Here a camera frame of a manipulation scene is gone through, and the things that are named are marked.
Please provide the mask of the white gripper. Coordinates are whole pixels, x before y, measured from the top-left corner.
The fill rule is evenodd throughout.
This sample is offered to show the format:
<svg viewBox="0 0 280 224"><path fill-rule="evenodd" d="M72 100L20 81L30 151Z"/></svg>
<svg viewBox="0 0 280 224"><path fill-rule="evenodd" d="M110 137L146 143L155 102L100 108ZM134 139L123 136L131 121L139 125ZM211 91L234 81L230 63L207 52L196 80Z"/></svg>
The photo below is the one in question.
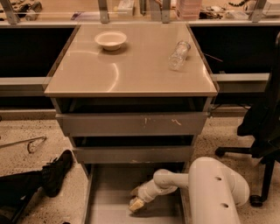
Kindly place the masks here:
<svg viewBox="0 0 280 224"><path fill-rule="evenodd" d="M157 196L163 196L170 193L173 193L178 188L176 186L168 186L163 188L160 185L157 185L153 180L150 180L142 185L134 188L131 192L131 196L137 196L132 199L129 203L129 210L134 213L144 206L145 203L150 203Z"/></svg>

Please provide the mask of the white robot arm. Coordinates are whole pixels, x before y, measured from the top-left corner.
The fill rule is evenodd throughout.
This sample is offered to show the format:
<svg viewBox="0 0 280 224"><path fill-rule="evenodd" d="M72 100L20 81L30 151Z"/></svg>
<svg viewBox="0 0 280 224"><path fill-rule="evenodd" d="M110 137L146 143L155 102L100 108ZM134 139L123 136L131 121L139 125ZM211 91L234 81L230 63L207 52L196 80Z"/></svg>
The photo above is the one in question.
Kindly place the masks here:
<svg viewBox="0 0 280 224"><path fill-rule="evenodd" d="M241 224L237 207L249 200L249 184L238 172L211 157L194 160L187 173L159 169L153 178L131 191L135 212L157 196L177 189L189 193L192 224Z"/></svg>

